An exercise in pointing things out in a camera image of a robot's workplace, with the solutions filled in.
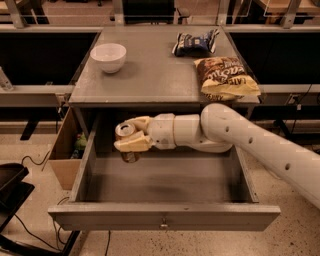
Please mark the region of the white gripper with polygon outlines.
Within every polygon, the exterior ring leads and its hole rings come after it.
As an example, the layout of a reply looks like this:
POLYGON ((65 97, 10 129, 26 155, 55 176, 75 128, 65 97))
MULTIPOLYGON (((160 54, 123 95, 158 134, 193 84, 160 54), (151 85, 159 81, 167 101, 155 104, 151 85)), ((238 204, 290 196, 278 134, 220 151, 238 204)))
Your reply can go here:
POLYGON ((114 146, 120 152, 145 152, 152 145, 160 150, 174 149, 174 118, 174 114, 159 114, 153 118, 139 116, 128 119, 138 132, 117 140, 114 146))

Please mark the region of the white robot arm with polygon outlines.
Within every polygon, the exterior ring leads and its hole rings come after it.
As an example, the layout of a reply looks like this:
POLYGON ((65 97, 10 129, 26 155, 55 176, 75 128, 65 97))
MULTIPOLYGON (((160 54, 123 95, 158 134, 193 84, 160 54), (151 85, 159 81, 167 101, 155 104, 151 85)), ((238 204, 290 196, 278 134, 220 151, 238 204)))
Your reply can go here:
POLYGON ((209 104, 199 114, 132 118, 115 132, 114 146, 120 152, 184 146, 224 153, 237 146, 320 208, 320 155, 253 124, 224 104, 209 104))

